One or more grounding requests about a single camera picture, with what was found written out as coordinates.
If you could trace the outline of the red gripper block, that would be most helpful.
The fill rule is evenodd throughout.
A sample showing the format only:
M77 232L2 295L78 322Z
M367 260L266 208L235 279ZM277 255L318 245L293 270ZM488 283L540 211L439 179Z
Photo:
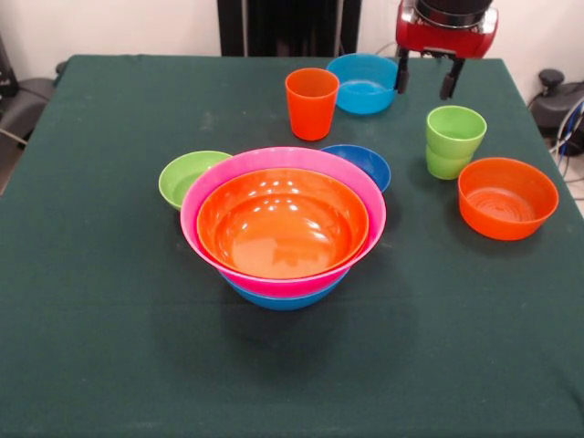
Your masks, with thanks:
M498 28L498 10L492 6L476 14L454 14L432 8L427 2L400 2L396 22L398 72L395 89L403 94L409 81L409 55L453 56L440 99L450 99L464 68L465 58L482 58L492 46Z

